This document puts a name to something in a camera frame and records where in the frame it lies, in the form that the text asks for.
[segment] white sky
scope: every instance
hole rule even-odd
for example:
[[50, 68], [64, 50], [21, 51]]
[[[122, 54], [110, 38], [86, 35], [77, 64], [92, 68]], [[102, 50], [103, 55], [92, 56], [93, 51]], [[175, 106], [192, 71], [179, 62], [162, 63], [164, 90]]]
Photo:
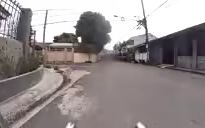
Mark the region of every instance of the white sky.
[[[132, 36], [144, 34], [144, 29], [131, 30], [136, 22], [134, 16], [142, 17], [141, 0], [18, 0], [25, 8], [32, 10], [71, 9], [49, 11], [48, 23], [56, 21], [76, 21], [84, 11], [102, 13], [111, 20], [111, 43], [105, 48], [112, 49], [118, 41], [127, 40]], [[146, 15], [150, 14], [165, 0], [144, 0]], [[113, 15], [126, 17], [126, 21]], [[44, 12], [34, 12], [32, 25], [44, 23]], [[184, 28], [205, 22], [205, 0], [169, 0], [164, 6], [148, 18], [149, 33], [162, 37]], [[76, 22], [47, 25], [46, 42], [52, 42], [55, 35], [62, 32], [75, 33]], [[42, 42], [43, 26], [37, 30], [37, 41]]]

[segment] tree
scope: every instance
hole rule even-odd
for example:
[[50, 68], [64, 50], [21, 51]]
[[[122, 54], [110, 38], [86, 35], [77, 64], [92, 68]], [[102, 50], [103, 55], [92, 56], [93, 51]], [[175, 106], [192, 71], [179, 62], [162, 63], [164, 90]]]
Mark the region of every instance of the tree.
[[77, 43], [78, 39], [77, 36], [73, 33], [62, 33], [59, 36], [55, 36], [54, 43]]
[[77, 37], [82, 38], [81, 46], [85, 47], [89, 53], [99, 53], [111, 40], [108, 34], [111, 32], [110, 22], [100, 13], [84, 12], [75, 28]]

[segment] sidewalk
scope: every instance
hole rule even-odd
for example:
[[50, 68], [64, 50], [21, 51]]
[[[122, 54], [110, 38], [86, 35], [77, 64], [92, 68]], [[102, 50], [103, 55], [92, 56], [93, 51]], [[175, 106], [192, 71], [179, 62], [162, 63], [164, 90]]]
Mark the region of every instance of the sidewalk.
[[61, 74], [45, 69], [43, 78], [37, 85], [0, 103], [0, 112], [6, 122], [12, 124], [37, 106], [39, 101], [50, 97], [62, 85]]
[[205, 75], [205, 71], [202, 70], [192, 70], [192, 69], [186, 69], [186, 68], [179, 68], [179, 67], [167, 67], [168, 69], [178, 70], [178, 71], [184, 71], [184, 72], [191, 72], [195, 74]]

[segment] electric pole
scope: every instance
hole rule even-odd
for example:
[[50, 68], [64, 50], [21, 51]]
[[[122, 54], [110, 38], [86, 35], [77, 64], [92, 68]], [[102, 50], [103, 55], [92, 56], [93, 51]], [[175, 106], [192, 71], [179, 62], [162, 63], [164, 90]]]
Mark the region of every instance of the electric pole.
[[45, 32], [46, 32], [47, 20], [48, 20], [48, 10], [46, 10], [46, 13], [45, 13], [45, 20], [44, 20], [44, 30], [43, 30], [43, 50], [45, 50]]
[[147, 62], [149, 61], [149, 37], [148, 37], [148, 27], [147, 27], [147, 19], [146, 19], [146, 13], [145, 13], [145, 8], [144, 8], [144, 4], [143, 4], [143, 0], [141, 0], [141, 4], [142, 4], [142, 11], [143, 11], [143, 22], [142, 25], [145, 28], [145, 35], [146, 35], [146, 49], [147, 49]]
[[47, 20], [48, 20], [48, 10], [46, 10], [46, 13], [45, 13], [44, 30], [43, 30], [43, 48], [42, 48], [42, 53], [43, 53], [43, 65], [45, 65], [45, 63], [46, 63], [45, 32], [46, 32]]

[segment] gray building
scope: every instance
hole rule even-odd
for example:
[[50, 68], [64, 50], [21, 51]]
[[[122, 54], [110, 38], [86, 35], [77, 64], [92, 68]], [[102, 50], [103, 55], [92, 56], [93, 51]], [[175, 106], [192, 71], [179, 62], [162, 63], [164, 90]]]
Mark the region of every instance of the gray building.
[[205, 70], [205, 23], [150, 41], [152, 65]]

